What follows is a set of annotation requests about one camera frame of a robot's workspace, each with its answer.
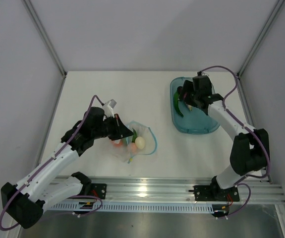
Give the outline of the green toy bell pepper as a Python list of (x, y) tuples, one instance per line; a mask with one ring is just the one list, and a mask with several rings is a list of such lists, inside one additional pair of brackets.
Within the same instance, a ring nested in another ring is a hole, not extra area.
[(129, 146), (131, 143), (134, 143), (136, 138), (138, 137), (137, 131), (135, 129), (132, 130), (133, 134), (125, 139), (125, 145)]

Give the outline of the orange toy pumpkin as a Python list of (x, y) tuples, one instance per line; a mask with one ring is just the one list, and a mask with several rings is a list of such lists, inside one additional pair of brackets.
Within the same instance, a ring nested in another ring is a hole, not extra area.
[(113, 142), (113, 145), (115, 147), (122, 147), (123, 146), (123, 142), (120, 140), (120, 141), (116, 141), (116, 142)]

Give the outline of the peach toy egg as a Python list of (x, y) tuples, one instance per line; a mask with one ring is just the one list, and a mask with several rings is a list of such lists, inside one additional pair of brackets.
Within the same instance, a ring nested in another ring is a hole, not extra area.
[(130, 152), (135, 153), (137, 151), (137, 146), (135, 143), (130, 143), (128, 146)]

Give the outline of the white toy onion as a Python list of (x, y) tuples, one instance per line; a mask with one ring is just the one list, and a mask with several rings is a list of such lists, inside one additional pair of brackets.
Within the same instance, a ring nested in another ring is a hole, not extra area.
[(145, 142), (145, 139), (141, 136), (138, 136), (136, 139), (135, 139), (135, 144), (137, 146), (137, 148), (139, 150), (142, 150), (145, 148), (145, 145), (146, 145), (146, 142)]

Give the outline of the clear zip bag blue zipper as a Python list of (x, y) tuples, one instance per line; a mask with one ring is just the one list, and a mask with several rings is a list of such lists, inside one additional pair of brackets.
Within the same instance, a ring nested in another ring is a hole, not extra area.
[(137, 155), (149, 156), (156, 152), (158, 143), (150, 127), (137, 121), (131, 121), (126, 126), (133, 135), (112, 141), (116, 157), (130, 164)]

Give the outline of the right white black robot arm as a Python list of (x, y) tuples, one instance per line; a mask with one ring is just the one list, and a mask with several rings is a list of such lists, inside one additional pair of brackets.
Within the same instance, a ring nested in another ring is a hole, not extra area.
[(212, 178), (210, 195), (215, 200), (227, 196), (230, 189), (247, 177), (254, 177), (253, 172), (261, 169), (270, 171), (269, 135), (265, 129), (242, 122), (226, 106), (226, 98), (213, 93), (210, 78), (198, 75), (186, 80), (178, 87), (179, 100), (201, 110), (214, 119), (232, 140), (229, 166)]

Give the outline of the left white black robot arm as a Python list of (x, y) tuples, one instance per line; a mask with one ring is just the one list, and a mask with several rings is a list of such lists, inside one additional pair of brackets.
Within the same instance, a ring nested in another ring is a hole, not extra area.
[(101, 200), (91, 192), (92, 181), (75, 172), (63, 182), (49, 187), (56, 176), (91, 148), (96, 139), (111, 141), (133, 136), (118, 114), (107, 115), (104, 109), (91, 107), (82, 120), (61, 138), (54, 153), (16, 184), (1, 188), (2, 215), (8, 214), (17, 225), (27, 229), (35, 225), (52, 206), (68, 198)]

